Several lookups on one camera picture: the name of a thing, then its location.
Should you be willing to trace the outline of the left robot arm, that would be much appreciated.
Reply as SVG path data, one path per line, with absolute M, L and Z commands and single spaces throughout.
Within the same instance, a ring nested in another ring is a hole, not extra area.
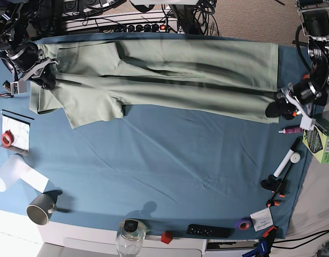
M 277 91 L 265 114 L 284 119 L 300 115 L 300 127 L 311 131 L 316 123 L 314 107 L 324 107 L 328 100 L 329 1 L 296 1 L 295 4 L 301 20 L 295 32 L 295 45 L 307 75 Z

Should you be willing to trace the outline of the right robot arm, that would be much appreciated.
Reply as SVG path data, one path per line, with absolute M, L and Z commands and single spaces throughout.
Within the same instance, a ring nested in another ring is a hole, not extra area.
M 35 40 L 31 38 L 27 27 L 35 19 L 41 7 L 41 1 L 23 1 L 9 3 L 0 17 L 0 60 L 11 72 L 13 81 L 5 81 L 7 91 L 3 95 L 13 97 L 27 92 L 27 81 L 39 85 L 45 90 L 53 90 L 55 76 L 50 65 L 57 61 L 47 57 Z

